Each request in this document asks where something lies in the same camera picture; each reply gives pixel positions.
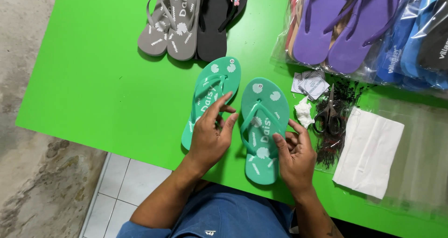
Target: crumpled tissue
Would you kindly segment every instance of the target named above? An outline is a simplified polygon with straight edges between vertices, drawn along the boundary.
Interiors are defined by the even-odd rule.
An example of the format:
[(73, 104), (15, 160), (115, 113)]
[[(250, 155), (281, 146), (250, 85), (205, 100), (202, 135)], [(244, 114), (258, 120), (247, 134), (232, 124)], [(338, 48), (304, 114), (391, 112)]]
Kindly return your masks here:
[(333, 181), (382, 199), (404, 125), (354, 107)]
[(306, 103), (308, 101), (308, 96), (305, 96), (299, 104), (294, 106), (296, 110), (297, 119), (299, 119), (300, 124), (304, 128), (308, 128), (311, 123), (314, 123), (314, 119), (311, 118), (311, 103)]

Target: black flip-flop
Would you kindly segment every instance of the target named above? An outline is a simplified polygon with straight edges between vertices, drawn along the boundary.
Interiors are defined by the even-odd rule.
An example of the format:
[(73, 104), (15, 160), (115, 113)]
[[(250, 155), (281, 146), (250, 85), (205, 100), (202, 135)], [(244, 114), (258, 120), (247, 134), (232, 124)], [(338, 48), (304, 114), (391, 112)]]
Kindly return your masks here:
[(448, 0), (437, 0), (432, 11), (433, 18), (425, 25), (417, 62), (429, 71), (448, 70)]
[(211, 62), (227, 53), (226, 28), (247, 0), (201, 0), (197, 57)]

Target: pink flower charm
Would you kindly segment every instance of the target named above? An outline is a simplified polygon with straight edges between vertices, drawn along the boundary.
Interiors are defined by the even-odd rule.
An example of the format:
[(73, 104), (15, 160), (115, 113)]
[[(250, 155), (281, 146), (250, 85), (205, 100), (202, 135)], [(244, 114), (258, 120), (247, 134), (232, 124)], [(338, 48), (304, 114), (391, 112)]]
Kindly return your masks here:
[(240, 0), (235, 0), (235, 2), (233, 3), (234, 6), (239, 6), (240, 5)]

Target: person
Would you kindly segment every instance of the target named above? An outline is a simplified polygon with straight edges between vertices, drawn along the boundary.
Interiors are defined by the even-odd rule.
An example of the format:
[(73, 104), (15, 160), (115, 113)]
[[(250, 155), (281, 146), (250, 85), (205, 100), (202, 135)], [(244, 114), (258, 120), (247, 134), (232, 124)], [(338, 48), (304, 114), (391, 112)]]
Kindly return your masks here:
[[(264, 197), (208, 183), (201, 177), (230, 147), (236, 110), (225, 105), (231, 92), (214, 102), (196, 122), (191, 148), (180, 165), (123, 224), (117, 238), (291, 237), (293, 210)], [(232, 113), (226, 121), (219, 112)], [(295, 202), (301, 237), (342, 237), (312, 185), (316, 152), (307, 130), (272, 135), (280, 175)]]

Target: scissors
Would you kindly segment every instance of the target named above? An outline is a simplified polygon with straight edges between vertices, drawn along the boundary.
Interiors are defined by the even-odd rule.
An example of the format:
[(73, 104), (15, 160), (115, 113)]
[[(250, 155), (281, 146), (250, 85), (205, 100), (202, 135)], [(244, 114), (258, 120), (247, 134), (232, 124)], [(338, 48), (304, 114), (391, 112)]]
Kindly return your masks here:
[[(322, 134), (324, 131), (327, 131), (331, 135), (337, 135), (342, 129), (342, 119), (333, 107), (334, 87), (335, 85), (333, 84), (332, 90), (330, 91), (330, 96), (328, 97), (327, 107), (322, 112), (317, 114), (316, 117), (314, 118), (315, 121), (315, 123), (313, 124), (314, 130), (320, 134)], [(318, 130), (316, 127), (316, 123), (320, 122), (322, 122), (322, 130)]]

